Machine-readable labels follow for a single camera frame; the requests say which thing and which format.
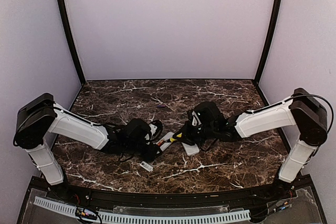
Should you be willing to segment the white battery compartment cover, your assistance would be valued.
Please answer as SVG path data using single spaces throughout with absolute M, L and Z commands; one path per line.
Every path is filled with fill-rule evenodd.
M 150 165 L 150 164 L 148 164 L 147 162 L 145 162 L 145 161 L 142 161 L 141 163 L 140 163 L 140 166 L 142 167 L 142 168 L 144 168 L 146 171 L 148 171 L 148 172 L 151 172 L 151 171 L 153 171 L 153 167 Z

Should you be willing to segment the yellow handled screwdriver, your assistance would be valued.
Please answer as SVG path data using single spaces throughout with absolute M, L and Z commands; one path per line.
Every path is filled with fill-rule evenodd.
M 167 143 L 173 143 L 175 141 L 178 141 L 182 137 L 183 133 L 173 133 L 173 132 L 168 132 L 165 136 L 164 139 Z

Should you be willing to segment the white remote with display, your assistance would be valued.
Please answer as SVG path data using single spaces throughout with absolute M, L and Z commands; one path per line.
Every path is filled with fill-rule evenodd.
M 158 146 L 158 151 L 157 151 L 157 155 L 160 155 L 160 154 L 162 154 L 172 143 L 167 143 L 166 141 L 165 141 L 165 139 L 164 139 L 164 136 L 158 141 L 158 142 L 160 142 L 160 141 L 162 141 L 162 142 L 164 142 L 164 144 L 162 145 L 162 146 Z

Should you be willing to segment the white remote control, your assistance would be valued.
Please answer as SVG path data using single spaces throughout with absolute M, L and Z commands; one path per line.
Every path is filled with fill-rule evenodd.
M 187 156 L 194 156 L 200 152 L 200 149 L 198 148 L 197 144 L 188 145 L 188 144 L 182 143 L 182 146 L 184 147 L 184 150 Z

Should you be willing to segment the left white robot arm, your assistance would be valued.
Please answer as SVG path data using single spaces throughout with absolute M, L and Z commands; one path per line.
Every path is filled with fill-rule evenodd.
M 94 123 L 66 110 L 53 95 L 44 93 L 18 111 L 13 145 L 24 149 L 48 184 L 54 186 L 54 193 L 69 201 L 74 189 L 65 182 L 65 173 L 45 143 L 46 133 L 63 135 L 106 154 L 138 153 L 153 161 L 161 152 L 155 141 L 162 131 L 159 120 L 146 123 L 135 118 L 126 125 Z

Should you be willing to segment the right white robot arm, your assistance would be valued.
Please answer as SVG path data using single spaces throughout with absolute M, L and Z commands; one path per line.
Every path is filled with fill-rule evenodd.
M 268 187 L 269 197 L 278 200 L 287 193 L 287 183 L 295 180 L 328 138 L 334 115 L 328 116 L 320 100 L 325 98 L 297 88 L 282 101 L 229 118 L 224 117 L 215 102 L 205 101 L 187 112 L 187 121 L 173 138 L 190 146 L 203 144 L 207 139 L 235 142 L 261 132 L 296 126 L 299 137 L 281 165 L 277 181 Z

